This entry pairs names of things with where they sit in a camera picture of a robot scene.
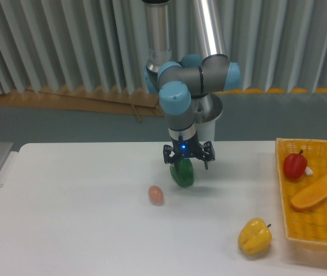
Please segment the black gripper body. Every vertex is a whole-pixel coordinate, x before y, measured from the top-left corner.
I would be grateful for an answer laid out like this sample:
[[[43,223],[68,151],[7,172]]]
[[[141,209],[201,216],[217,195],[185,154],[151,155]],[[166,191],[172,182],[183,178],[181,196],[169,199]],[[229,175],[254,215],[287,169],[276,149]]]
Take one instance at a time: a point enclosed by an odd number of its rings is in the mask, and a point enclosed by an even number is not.
[[[201,145],[198,139],[197,133],[191,138],[181,140],[172,139],[173,152],[176,158],[200,158],[201,157]]]

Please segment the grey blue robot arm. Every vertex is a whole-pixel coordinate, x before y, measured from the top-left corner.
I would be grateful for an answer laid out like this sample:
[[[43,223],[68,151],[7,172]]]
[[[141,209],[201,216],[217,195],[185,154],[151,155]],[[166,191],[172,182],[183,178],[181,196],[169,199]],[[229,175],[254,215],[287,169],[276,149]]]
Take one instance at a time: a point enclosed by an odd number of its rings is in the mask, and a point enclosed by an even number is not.
[[[215,160],[211,141],[200,143],[196,124],[215,111],[211,94],[238,89],[239,65],[228,58],[216,1],[194,1],[195,29],[200,55],[172,61],[169,1],[145,1],[150,57],[146,83],[157,91],[172,140],[163,148],[166,164],[175,167],[181,159]]]

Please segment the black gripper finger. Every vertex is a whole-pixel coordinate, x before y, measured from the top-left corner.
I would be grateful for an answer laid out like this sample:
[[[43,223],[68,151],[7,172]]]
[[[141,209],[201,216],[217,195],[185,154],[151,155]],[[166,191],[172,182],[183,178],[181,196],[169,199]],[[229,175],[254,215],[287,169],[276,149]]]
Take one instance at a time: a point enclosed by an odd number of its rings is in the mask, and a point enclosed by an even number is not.
[[[184,158],[184,148],[182,145],[163,146],[163,160],[165,164],[176,164]]]
[[[195,149],[195,158],[204,162],[204,167],[208,170],[208,163],[215,160],[215,150],[211,141],[200,144]]]

